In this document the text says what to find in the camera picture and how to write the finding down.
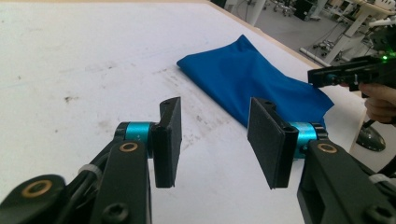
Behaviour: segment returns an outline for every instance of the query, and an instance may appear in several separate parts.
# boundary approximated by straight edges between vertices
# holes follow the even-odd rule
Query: table surface
[[[2,2],[0,200],[37,175],[69,182],[120,122],[158,121],[159,103],[180,96],[176,187],[152,187],[154,223],[303,223],[296,192],[304,161],[293,164],[289,188],[269,190],[246,128],[176,65],[240,35],[289,77],[306,81],[315,67],[209,2]],[[323,90],[335,103],[325,116],[329,136],[349,150],[362,99]],[[153,176],[152,161],[149,169]]]

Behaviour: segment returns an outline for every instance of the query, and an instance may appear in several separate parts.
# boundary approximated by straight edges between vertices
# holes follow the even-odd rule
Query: blue bag
[[[285,121],[318,122],[333,103],[321,90],[286,77],[241,35],[229,46],[188,55],[181,70],[235,119],[248,126],[250,97],[276,104]]]

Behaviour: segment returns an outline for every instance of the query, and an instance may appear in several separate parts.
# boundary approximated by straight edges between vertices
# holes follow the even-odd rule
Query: floor
[[[270,6],[262,11],[255,26],[299,53],[299,48],[305,48],[319,56],[321,50],[312,49],[312,46],[325,39],[335,41],[347,28],[345,24],[331,19],[331,15],[325,12],[320,13],[320,21],[302,21],[294,15],[285,17],[280,10],[273,11],[275,6],[273,2],[269,0],[267,2]],[[233,14],[245,21],[252,12],[253,6],[254,3],[248,6],[248,1],[239,1]]]

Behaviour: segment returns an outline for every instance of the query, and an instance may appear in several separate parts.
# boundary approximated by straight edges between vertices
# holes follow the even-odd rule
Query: person
[[[369,96],[364,104],[370,119],[395,125],[396,89],[377,83],[361,83],[359,90]]]

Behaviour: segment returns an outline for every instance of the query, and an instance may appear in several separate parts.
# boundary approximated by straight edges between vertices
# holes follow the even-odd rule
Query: equipment
[[[159,123],[121,123],[69,185],[58,175],[42,175],[17,186],[0,204],[0,223],[151,223],[148,158],[157,188],[174,186],[180,98],[163,101],[160,113]]]
[[[296,8],[294,16],[298,17],[302,21],[309,21],[317,7],[317,2],[298,0],[294,7]]]
[[[375,28],[375,31],[370,35],[370,39],[373,42],[374,49],[376,49],[378,52],[384,52],[383,56],[395,57],[394,50],[396,49],[396,27]]]
[[[358,91],[359,83],[378,83],[396,88],[395,74],[396,58],[364,56],[337,66],[310,70],[308,83],[316,88],[345,83],[350,91]]]
[[[278,9],[282,10],[283,16],[291,16],[291,14],[294,11],[294,7],[292,6],[294,3],[291,0],[279,0],[279,1],[274,1],[275,6],[274,6],[274,12],[277,12]]]
[[[288,186],[292,155],[301,150],[306,158],[297,197],[305,223],[395,223],[396,188],[372,183],[373,172],[329,140],[323,128],[305,125],[316,135],[306,138],[276,113],[276,105],[251,99],[247,139],[269,187]],[[306,144],[299,146],[302,139]]]

